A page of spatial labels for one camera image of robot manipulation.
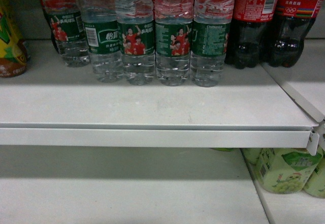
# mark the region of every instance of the plastic water bottle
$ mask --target plastic water bottle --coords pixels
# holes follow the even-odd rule
[[[89,64],[88,45],[77,0],[43,0],[59,54],[68,67]]]
[[[101,82],[124,76],[114,0],[79,0],[93,72]]]
[[[160,82],[178,86],[188,77],[194,0],[155,0],[156,67]]]
[[[195,0],[190,77],[201,87],[222,78],[235,0]]]
[[[143,85],[155,76],[152,0],[115,0],[124,74],[130,84]]]

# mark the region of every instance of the green bottle label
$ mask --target green bottle label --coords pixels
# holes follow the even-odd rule
[[[224,55],[227,50],[230,23],[206,24],[193,22],[192,51],[203,57]]]
[[[153,21],[142,24],[117,23],[120,50],[126,55],[146,55],[154,52]]]
[[[192,23],[156,23],[156,52],[166,57],[187,55],[192,40]]]
[[[110,54],[119,51],[117,21],[105,23],[84,22],[89,52]]]
[[[49,14],[48,17],[55,40],[71,42],[85,37],[80,12],[64,15]]]
[[[301,171],[310,166],[317,165],[322,155],[317,153],[315,156],[309,154],[302,154],[298,152],[292,152],[283,154],[282,158],[284,161],[296,171]]]

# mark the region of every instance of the water bottle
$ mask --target water bottle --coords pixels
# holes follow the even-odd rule
[[[263,61],[273,67],[292,67],[304,49],[323,0],[279,0],[264,38]]]
[[[101,82],[124,76],[114,0],[79,0],[93,72]]]
[[[194,0],[155,0],[156,68],[160,82],[178,86],[188,77]]]
[[[152,82],[155,48],[152,0],[115,0],[124,74],[133,85]]]
[[[43,4],[66,66],[89,64],[88,45],[77,0],[43,0]]]
[[[222,78],[235,0],[195,0],[190,78],[212,87]]]
[[[238,69],[260,63],[262,37],[270,24],[277,0],[235,0],[226,64]]]

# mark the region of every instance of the shelf surface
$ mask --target shelf surface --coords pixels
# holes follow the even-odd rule
[[[310,196],[304,191],[278,195],[264,190],[253,174],[253,181],[270,224],[324,224],[325,199]]]
[[[304,147],[315,125],[261,66],[225,66],[212,88],[105,84],[90,65],[65,67],[50,41],[30,49],[27,72],[0,81],[1,144]]]
[[[264,64],[274,80],[317,122],[325,119],[325,40],[306,40],[291,68]]]
[[[1,224],[268,224],[240,151],[0,146]]]

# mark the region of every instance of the coca-cola bottle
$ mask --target coca-cola bottle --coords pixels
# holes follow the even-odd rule
[[[273,67],[292,67],[304,49],[323,0],[279,0],[264,38],[263,61]]]
[[[272,20],[277,0],[235,0],[225,63],[238,69],[259,62],[261,38]]]

